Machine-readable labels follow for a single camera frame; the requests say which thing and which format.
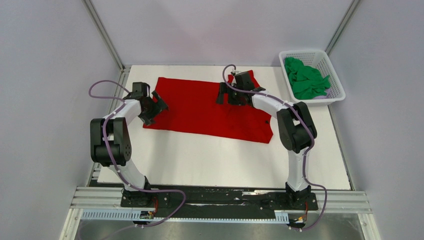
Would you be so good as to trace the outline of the red t-shirt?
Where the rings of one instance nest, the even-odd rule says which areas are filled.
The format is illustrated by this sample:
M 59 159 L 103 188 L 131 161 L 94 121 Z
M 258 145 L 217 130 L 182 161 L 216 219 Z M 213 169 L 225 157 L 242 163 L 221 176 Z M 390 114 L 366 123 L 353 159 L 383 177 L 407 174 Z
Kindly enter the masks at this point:
M 218 104 L 219 87 L 218 82 L 159 77 L 155 91 L 169 109 L 143 128 L 268 144 L 271 115 L 249 105 Z

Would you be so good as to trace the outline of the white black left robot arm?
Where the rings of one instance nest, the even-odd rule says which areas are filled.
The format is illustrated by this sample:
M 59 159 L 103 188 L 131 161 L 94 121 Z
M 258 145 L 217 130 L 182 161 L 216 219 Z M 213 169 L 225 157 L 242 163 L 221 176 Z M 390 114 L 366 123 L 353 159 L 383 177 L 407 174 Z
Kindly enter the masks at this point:
M 132 90 L 126 91 L 120 104 L 108 115 L 94 118 L 90 122 L 90 155 L 95 163 L 112 170 L 124 184 L 124 193 L 133 197 L 140 206 L 149 206 L 154 190 L 132 161 L 132 144 L 128 125 L 139 118 L 145 126 L 155 123 L 168 105 L 156 91 L 151 91 L 145 82 L 135 82 Z

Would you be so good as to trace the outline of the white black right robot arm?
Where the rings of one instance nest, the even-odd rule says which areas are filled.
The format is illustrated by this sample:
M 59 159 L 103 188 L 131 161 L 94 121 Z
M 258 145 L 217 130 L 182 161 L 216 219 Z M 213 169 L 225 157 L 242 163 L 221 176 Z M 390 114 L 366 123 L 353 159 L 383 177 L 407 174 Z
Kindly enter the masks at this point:
M 250 106 L 277 120 L 279 139 L 288 151 L 285 201 L 290 208 L 298 209 L 311 195 L 311 183 L 307 174 L 308 158 L 317 137 L 308 106 L 304 102 L 284 101 L 262 87 L 255 87 L 247 71 L 232 71 L 234 83 L 230 83 L 225 73 L 222 75 L 223 82 L 219 86 L 217 103 L 222 104 L 224 95 L 227 94 L 230 104 Z

